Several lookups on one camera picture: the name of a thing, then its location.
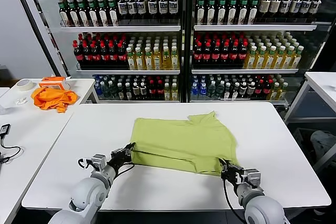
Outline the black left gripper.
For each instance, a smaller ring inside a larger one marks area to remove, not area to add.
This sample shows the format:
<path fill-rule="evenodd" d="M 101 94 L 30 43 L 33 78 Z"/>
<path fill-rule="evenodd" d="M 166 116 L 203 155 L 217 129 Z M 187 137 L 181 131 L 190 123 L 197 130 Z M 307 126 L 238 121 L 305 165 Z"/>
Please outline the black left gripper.
<path fill-rule="evenodd" d="M 109 166 L 111 166 L 116 173 L 125 164 L 130 163 L 132 158 L 132 151 L 134 149 L 135 142 L 127 144 L 123 148 L 118 148 L 111 152 L 111 159 L 109 160 Z"/>

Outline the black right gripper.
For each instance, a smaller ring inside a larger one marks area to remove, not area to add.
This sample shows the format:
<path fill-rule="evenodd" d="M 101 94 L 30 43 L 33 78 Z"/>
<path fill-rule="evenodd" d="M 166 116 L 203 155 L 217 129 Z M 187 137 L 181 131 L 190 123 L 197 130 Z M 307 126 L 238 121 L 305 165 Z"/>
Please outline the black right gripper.
<path fill-rule="evenodd" d="M 232 185 L 239 185 L 245 182 L 243 168 L 239 165 L 231 164 L 227 160 L 219 159 L 221 165 L 221 179 L 228 181 Z"/>

